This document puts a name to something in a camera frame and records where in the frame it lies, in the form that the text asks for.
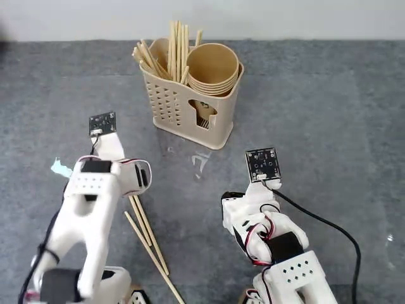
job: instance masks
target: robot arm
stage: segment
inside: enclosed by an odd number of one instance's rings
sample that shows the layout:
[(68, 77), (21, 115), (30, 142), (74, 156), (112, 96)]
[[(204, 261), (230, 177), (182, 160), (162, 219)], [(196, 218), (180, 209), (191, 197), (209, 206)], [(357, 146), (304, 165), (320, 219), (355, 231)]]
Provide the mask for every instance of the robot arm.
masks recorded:
[[(99, 115), (99, 125), (106, 117), (115, 126), (114, 113)], [(76, 162), (43, 244), (45, 251), (33, 259), (34, 287), (43, 302), (119, 303), (128, 292), (129, 273), (106, 267), (108, 236), (118, 200), (143, 193), (150, 186), (151, 170), (144, 160), (124, 159), (115, 128), (106, 132), (110, 125), (97, 129), (92, 138), (98, 156), (83, 156)], [(84, 243), (87, 250), (82, 269), (55, 268), (76, 243)]]
[(278, 165), (276, 170), (266, 168), (272, 163), (277, 163), (274, 148), (248, 151), (251, 183), (246, 194), (221, 198), (223, 226), (254, 265), (264, 266), (253, 280), (258, 296), (248, 296), (245, 303), (336, 304), (315, 253), (304, 252), (309, 246), (305, 232), (280, 213), (273, 193), (260, 183), (271, 189), (281, 186)]

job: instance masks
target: plastic basket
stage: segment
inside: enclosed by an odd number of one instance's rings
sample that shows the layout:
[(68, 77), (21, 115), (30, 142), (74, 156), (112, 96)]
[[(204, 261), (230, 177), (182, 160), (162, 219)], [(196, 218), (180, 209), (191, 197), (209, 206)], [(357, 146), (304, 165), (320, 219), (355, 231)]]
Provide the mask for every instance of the plastic basket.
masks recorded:
[[(167, 66), (168, 40), (154, 41), (150, 50), (163, 67)], [(240, 78), (244, 67), (239, 64), (239, 76), (234, 88), (224, 97), (202, 95), (178, 82), (161, 79), (141, 66), (153, 113), (153, 124), (160, 129), (182, 136), (210, 149), (221, 149), (234, 127), (233, 117)], [(210, 105), (216, 114), (209, 119), (197, 116), (195, 102)]]

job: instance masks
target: wooden stick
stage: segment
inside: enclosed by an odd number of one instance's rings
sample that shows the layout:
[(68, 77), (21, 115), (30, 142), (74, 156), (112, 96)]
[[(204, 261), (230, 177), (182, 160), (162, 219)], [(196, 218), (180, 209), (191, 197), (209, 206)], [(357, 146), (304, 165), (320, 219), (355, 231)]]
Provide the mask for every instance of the wooden stick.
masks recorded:
[(177, 30), (178, 30), (178, 23), (179, 22), (180, 21), (178, 21), (178, 20), (175, 21), (175, 35), (176, 35), (176, 37), (177, 37)]
[(164, 78), (162, 74), (159, 72), (158, 66), (156, 65), (156, 60), (153, 58), (145, 40), (141, 40), (140, 50), (142, 51), (142, 55), (145, 57), (147, 64), (156, 71), (156, 75), (159, 77)]
[(160, 74), (163, 75), (163, 78), (165, 78), (167, 80), (171, 80), (171, 75), (169, 75), (169, 73), (165, 70), (164, 67), (161, 66), (161, 64), (157, 60), (156, 60), (156, 65), (158, 66)]
[(137, 61), (137, 63), (140, 63), (140, 61), (142, 60), (142, 57), (139, 56), (139, 51), (138, 51), (137, 47), (134, 47), (134, 51), (132, 52), (132, 57), (134, 57), (134, 59)]
[(168, 45), (168, 56), (167, 56), (167, 72), (171, 73), (171, 28), (174, 26), (173, 21), (169, 22), (169, 45)]
[(189, 66), (187, 65), (184, 69), (182, 79), (180, 81), (181, 84), (185, 84), (185, 80), (187, 79), (187, 74), (189, 73)]
[(181, 68), (182, 68), (182, 23), (179, 21), (178, 22), (178, 27), (177, 27), (177, 67), (176, 67), (176, 81), (180, 82), (180, 77), (181, 77)]
[(183, 71), (185, 69), (185, 27), (182, 25), (182, 66), (180, 67), (180, 79), (182, 79)]
[(142, 244), (144, 245), (147, 253), (149, 254), (149, 256), (151, 257), (153, 263), (155, 264), (156, 268), (159, 270), (160, 274), (162, 275), (162, 278), (165, 280), (165, 282), (167, 283), (167, 285), (169, 286), (169, 288), (171, 289), (172, 293), (175, 295), (177, 301), (180, 304), (185, 304), (182, 297), (180, 296), (180, 294), (178, 293), (178, 291), (176, 290), (176, 287), (173, 285), (173, 283), (171, 282), (171, 280), (169, 279), (169, 277), (165, 274), (162, 266), (159, 264), (158, 259), (154, 256), (152, 250), (148, 247), (146, 240), (144, 239), (144, 237), (142, 236), (142, 234), (140, 233), (138, 227), (136, 226), (134, 220), (132, 219), (132, 217), (129, 215), (128, 212), (124, 212), (125, 216), (127, 217), (129, 224), (131, 224), (132, 228), (134, 229), (135, 233), (138, 235), (138, 238), (140, 239), (140, 241), (142, 242)]
[(144, 225), (144, 221), (142, 220), (142, 216), (140, 215), (139, 210), (138, 210), (138, 208), (137, 208), (137, 206), (136, 206), (136, 204), (135, 204), (134, 197), (133, 197), (132, 195), (130, 195), (130, 196), (129, 196), (129, 200), (130, 200), (130, 202), (131, 202), (132, 209), (134, 209), (135, 216), (137, 217), (137, 220), (138, 220), (138, 222), (139, 222), (140, 228), (142, 229), (142, 233), (143, 233), (144, 236), (145, 236), (147, 245), (148, 245), (148, 246), (152, 246), (151, 238), (149, 237), (149, 235), (148, 235), (148, 233), (147, 233), (147, 230), (146, 230), (145, 225)]
[(140, 203), (140, 200), (139, 200), (138, 196), (137, 196), (137, 195), (134, 195), (134, 198), (135, 198), (135, 202), (136, 202), (136, 204), (137, 204), (137, 208), (138, 208), (139, 211), (140, 211), (140, 215), (141, 215), (142, 219), (143, 219), (144, 222), (145, 222), (145, 226), (146, 226), (146, 229), (147, 229), (147, 233), (151, 236), (152, 244), (153, 244), (153, 246), (154, 246), (154, 249), (156, 250), (156, 253), (158, 254), (160, 263), (162, 264), (162, 267), (163, 267), (163, 269), (165, 270), (165, 273), (166, 273), (167, 275), (169, 275), (169, 269), (167, 268), (165, 259), (163, 258), (162, 252), (160, 251), (158, 242), (156, 242), (156, 238), (154, 237), (154, 233), (153, 233), (153, 231), (152, 231), (152, 228), (151, 228), (151, 226), (149, 225), (149, 221), (147, 220), (145, 211), (144, 211), (144, 209), (143, 209), (143, 207), (142, 207), (142, 205), (141, 205), (141, 203)]
[(176, 30), (174, 22), (171, 24), (170, 37), (171, 37), (171, 70), (169, 71), (173, 81), (176, 81), (177, 64), (176, 64)]
[(184, 69), (185, 70), (186, 66), (187, 66), (187, 57), (189, 55), (189, 26), (186, 25), (184, 28), (184, 36), (185, 36), (185, 59), (184, 59)]
[(155, 75), (155, 76), (159, 77), (158, 75), (156, 75), (156, 72), (155, 72), (154, 70), (152, 70), (149, 65), (146, 64), (145, 61), (141, 60), (141, 61), (139, 62), (139, 65), (140, 65), (145, 71), (148, 71), (148, 72), (151, 73), (152, 75)]
[(201, 43), (201, 38), (203, 37), (203, 31), (198, 30), (197, 37), (196, 37), (196, 46), (199, 46)]

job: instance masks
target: floor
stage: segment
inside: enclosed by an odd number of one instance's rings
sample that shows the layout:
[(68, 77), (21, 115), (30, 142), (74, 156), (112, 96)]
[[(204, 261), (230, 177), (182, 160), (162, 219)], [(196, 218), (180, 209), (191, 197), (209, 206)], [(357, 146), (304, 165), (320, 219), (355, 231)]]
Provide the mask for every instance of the floor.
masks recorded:
[[(222, 227), (220, 196), (244, 191), (244, 151), (275, 146), (281, 190), (360, 243), (359, 303), (405, 296), (405, 42), (225, 41), (245, 65), (227, 145), (211, 151), (152, 124), (135, 41), (1, 45), (0, 285), (14, 303), (66, 179), (90, 150), (88, 117), (114, 110), (127, 156), (154, 182), (141, 200), (187, 303), (237, 303), (260, 271)], [(200, 171), (194, 155), (205, 155)], [(109, 265), (127, 268), (153, 303), (175, 303), (122, 212)], [(338, 232), (282, 203), (307, 233), (339, 303), (350, 303), (355, 253)], [(63, 265), (80, 267), (83, 246)]]

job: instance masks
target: black cable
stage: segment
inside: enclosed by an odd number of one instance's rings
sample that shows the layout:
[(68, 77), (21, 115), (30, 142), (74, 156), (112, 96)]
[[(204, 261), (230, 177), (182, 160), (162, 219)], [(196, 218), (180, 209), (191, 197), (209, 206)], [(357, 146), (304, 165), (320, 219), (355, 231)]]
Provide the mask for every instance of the black cable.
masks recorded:
[(268, 301), (270, 302), (270, 304), (272, 304), (273, 302), (271, 300), (270, 291), (268, 290), (268, 286), (265, 281), (265, 272), (267, 270), (269, 270), (270, 268), (271, 268), (271, 266), (268, 266), (265, 269), (263, 269), (263, 271), (261, 272), (261, 280), (263, 281), (263, 284), (265, 285)]
[[(67, 185), (68, 185), (68, 183), (66, 183), (65, 188), (63, 189), (63, 193), (65, 193)], [(18, 295), (18, 304), (24, 303), (24, 296), (25, 296), (25, 293), (27, 292), (28, 285), (30, 284), (30, 281), (31, 281), (32, 276), (34, 275), (34, 272), (37, 270), (38, 264), (41, 261), (44, 253), (45, 252), (50, 253), (56, 260), (56, 263), (59, 263), (59, 257), (57, 256), (57, 254), (55, 254), (55, 252), (53, 252), (52, 250), (47, 249), (46, 244), (48, 243), (48, 239), (51, 236), (53, 226), (55, 225), (55, 221), (58, 218), (60, 210), (61, 209), (59, 208), (59, 210), (53, 215), (51, 222), (49, 223), (48, 228), (46, 229), (44, 240), (37, 247), (37, 255), (35, 256), (35, 261), (32, 264), (30, 272), (28, 273), (27, 277), (25, 278), (23, 286), (21, 287), (21, 290), (20, 290), (20, 294)]]
[(304, 212), (305, 214), (309, 215), (310, 217), (313, 217), (314, 219), (319, 220), (320, 222), (323, 222), (324, 224), (327, 224), (330, 227), (333, 227), (336, 230), (340, 231), (341, 233), (343, 233), (345, 235), (345, 237), (347, 237), (350, 240), (350, 242), (352, 242), (352, 244), (354, 245), (354, 249), (356, 250), (356, 255), (357, 255), (356, 267), (354, 269), (353, 282), (352, 282), (352, 304), (357, 304), (357, 284), (358, 284), (360, 265), (361, 265), (361, 251), (360, 251), (360, 246), (357, 243), (357, 241), (343, 228), (341, 228), (338, 225), (324, 219), (323, 217), (313, 214), (312, 212), (308, 211), (307, 209), (301, 207), (300, 205), (298, 205), (297, 203), (292, 201), (290, 198), (288, 198), (284, 194), (282, 194), (280, 191), (269, 188), (266, 185), (266, 182), (262, 181), (262, 184), (264, 185), (264, 187), (266, 187), (271, 192), (273, 192), (274, 194), (281, 197), (286, 202), (290, 203), (292, 206), (296, 207), (298, 210), (300, 210), (300, 211)]
[(90, 155), (94, 155), (94, 149), (96, 148), (96, 144), (98, 143), (100, 135), (98, 134), (96, 137), (96, 141), (94, 142), (93, 146), (91, 147)]
[(263, 211), (262, 211), (262, 208), (263, 208), (264, 206), (273, 207), (274, 209), (277, 210), (278, 213), (281, 213), (280, 209), (279, 209), (276, 205), (273, 205), (273, 204), (263, 204), (263, 205), (261, 205), (260, 208), (259, 208), (260, 212), (263, 212)]

